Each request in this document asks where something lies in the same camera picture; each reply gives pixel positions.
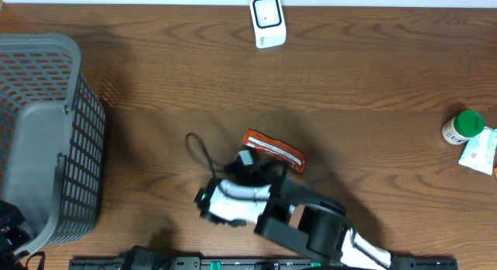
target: tissue packet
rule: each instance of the tissue packet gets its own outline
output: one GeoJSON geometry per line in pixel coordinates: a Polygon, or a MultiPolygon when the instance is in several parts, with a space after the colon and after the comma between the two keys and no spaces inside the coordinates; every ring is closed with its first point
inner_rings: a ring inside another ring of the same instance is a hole
{"type": "Polygon", "coordinates": [[[497,130],[485,127],[479,135],[467,142],[459,164],[491,175],[495,146],[497,146],[497,130]]]}

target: wooden table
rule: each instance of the wooden table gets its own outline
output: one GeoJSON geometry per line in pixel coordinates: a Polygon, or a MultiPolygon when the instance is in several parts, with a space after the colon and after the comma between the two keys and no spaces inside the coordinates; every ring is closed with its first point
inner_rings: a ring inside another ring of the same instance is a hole
{"type": "Polygon", "coordinates": [[[185,134],[228,163],[248,127],[303,151],[301,179],[345,204],[375,244],[495,269],[495,176],[458,165],[464,147],[440,128],[466,108],[497,127],[496,14],[288,7],[287,42],[257,50],[249,7],[4,5],[0,33],[77,41],[109,113],[100,220],[83,240],[44,248],[47,269],[135,244],[292,254],[253,225],[199,219],[193,204],[210,175],[186,153],[185,134]]]}

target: white label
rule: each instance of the white label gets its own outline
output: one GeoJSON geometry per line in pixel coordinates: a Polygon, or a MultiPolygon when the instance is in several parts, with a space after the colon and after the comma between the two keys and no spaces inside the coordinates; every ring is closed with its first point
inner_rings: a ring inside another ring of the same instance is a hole
{"type": "Polygon", "coordinates": [[[497,146],[497,130],[485,127],[479,135],[467,142],[459,164],[491,175],[495,146],[497,146]]]}
{"type": "Polygon", "coordinates": [[[459,145],[470,140],[470,138],[464,137],[457,133],[456,129],[454,128],[454,118],[443,125],[442,135],[447,142],[453,145],[459,145]]]}
{"type": "Polygon", "coordinates": [[[260,145],[260,146],[263,146],[263,147],[265,147],[265,148],[268,148],[268,149],[270,149],[271,151],[274,151],[274,152],[276,152],[276,153],[278,153],[278,154],[282,154],[282,155],[284,155],[285,157],[287,157],[287,158],[291,159],[292,161],[297,162],[299,165],[302,165],[302,161],[301,161],[301,160],[299,160],[298,158],[294,157],[294,156],[293,156],[293,155],[291,155],[291,154],[288,154],[286,151],[283,151],[283,150],[279,149],[278,147],[274,147],[273,145],[269,145],[268,143],[264,143],[264,142],[262,142],[262,141],[259,141],[259,140],[257,140],[257,139],[256,139],[256,138],[254,138],[254,137],[249,137],[249,138],[248,138],[248,140],[249,140],[249,141],[251,141],[251,142],[253,142],[253,143],[255,143],[255,144],[258,144],[258,145],[260,145]]]}

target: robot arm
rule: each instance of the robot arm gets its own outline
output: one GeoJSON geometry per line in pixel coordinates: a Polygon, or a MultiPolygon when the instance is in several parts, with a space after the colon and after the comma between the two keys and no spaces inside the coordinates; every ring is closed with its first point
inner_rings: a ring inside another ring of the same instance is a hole
{"type": "MultiPolygon", "coordinates": [[[[250,178],[247,172],[255,172],[249,166],[253,164],[245,165],[239,158],[228,165],[244,176],[243,183],[250,178]]],[[[195,199],[200,215],[233,227],[255,223],[255,233],[323,265],[371,270],[457,269],[453,259],[399,257],[374,247],[357,233],[341,204],[276,173],[267,179],[269,185],[251,187],[212,178],[195,199]],[[305,208],[294,228],[288,223],[299,205],[305,208]]]]}

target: black cable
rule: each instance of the black cable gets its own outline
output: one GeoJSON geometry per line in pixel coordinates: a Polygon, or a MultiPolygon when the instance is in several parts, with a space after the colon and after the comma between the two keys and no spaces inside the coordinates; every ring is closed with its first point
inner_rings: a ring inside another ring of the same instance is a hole
{"type": "Polygon", "coordinates": [[[216,166],[221,166],[221,167],[224,167],[224,166],[221,163],[213,161],[212,158],[210,158],[209,152],[207,151],[207,148],[205,147],[205,144],[203,143],[202,138],[198,134],[196,134],[194,132],[187,133],[187,135],[185,137],[185,148],[186,148],[186,151],[188,152],[188,154],[190,155],[190,157],[192,159],[194,159],[196,162],[198,162],[199,164],[203,165],[204,167],[209,168],[212,171],[212,177],[213,178],[216,178],[216,173],[224,172],[221,169],[215,169],[214,168],[214,164],[216,164],[216,166]],[[198,158],[196,156],[196,154],[193,152],[192,146],[189,144],[189,138],[190,137],[194,137],[198,141],[198,143],[200,145],[200,149],[202,150],[203,154],[206,156],[208,165],[205,165],[202,162],[202,160],[200,158],[198,158]]]}
{"type": "Polygon", "coordinates": [[[40,263],[38,264],[37,270],[44,270],[45,269],[45,253],[43,251],[38,251],[37,253],[31,255],[28,260],[26,261],[26,269],[28,268],[28,264],[30,263],[31,258],[34,258],[36,256],[40,256],[40,263]]]}

